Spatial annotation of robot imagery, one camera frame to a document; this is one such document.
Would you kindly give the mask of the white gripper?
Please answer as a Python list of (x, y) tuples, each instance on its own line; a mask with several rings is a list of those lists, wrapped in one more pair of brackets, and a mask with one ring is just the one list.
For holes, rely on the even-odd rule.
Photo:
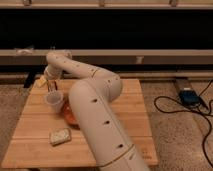
[(51, 81), (53, 80), (53, 84), (54, 84), (54, 89), (58, 90), (57, 87), (57, 82), (55, 81), (56, 79), (59, 79), (61, 77), (62, 71), (60, 69), (57, 69), (51, 65), (48, 65), (45, 70), (44, 70), (44, 76), (45, 78), (48, 80), (47, 81), (47, 85), (48, 85), (48, 91), (52, 91), (52, 87), (51, 87)]

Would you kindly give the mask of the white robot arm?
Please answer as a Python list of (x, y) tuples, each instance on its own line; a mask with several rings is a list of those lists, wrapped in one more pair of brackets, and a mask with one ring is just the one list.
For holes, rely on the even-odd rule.
[(63, 71), (77, 78), (69, 90), (69, 105), (100, 171), (150, 171), (110, 106), (122, 92), (120, 76), (76, 61), (66, 50), (50, 51), (46, 60), (48, 80), (59, 78)]

